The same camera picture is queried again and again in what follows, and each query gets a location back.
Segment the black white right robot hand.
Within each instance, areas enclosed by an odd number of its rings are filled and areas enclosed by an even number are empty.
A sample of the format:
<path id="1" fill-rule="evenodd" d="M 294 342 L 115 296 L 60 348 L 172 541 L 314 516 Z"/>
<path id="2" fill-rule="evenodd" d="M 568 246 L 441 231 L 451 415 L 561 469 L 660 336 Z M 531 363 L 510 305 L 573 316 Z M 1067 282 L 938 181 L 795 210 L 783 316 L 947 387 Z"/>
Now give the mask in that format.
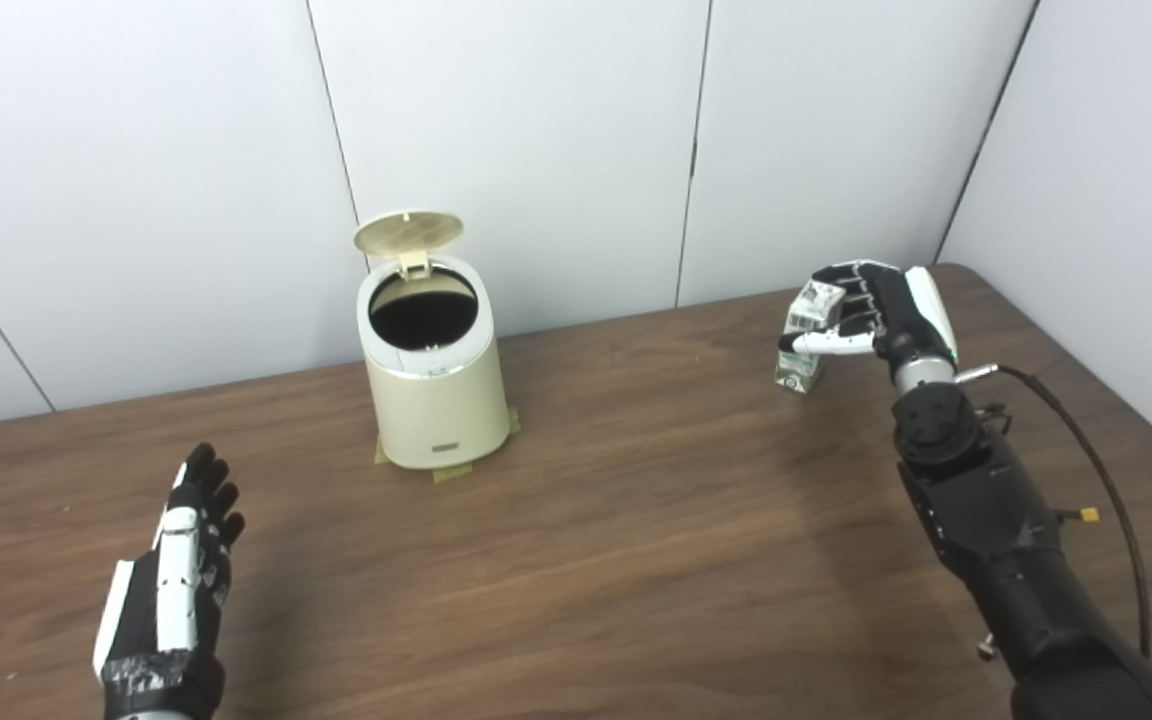
<path id="1" fill-rule="evenodd" d="M 850 260 L 812 274 L 812 282 L 844 291 L 836 323 L 820 331 L 785 332 L 778 351 L 813 356 L 874 355 L 890 372 L 916 359 L 957 366 L 957 343 L 940 290 L 924 266 Z"/>

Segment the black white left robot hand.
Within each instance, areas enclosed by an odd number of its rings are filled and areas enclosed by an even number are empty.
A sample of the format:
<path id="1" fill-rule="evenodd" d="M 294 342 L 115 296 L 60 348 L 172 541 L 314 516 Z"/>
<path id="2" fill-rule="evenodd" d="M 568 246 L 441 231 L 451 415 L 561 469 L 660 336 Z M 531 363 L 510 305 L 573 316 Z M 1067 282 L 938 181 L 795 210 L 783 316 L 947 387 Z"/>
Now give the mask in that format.
<path id="1" fill-rule="evenodd" d="M 154 541 L 111 577 L 93 674 L 105 719 L 211 719 L 227 687 L 218 655 L 230 552 L 247 528 L 238 487 L 202 442 L 175 473 Z"/>

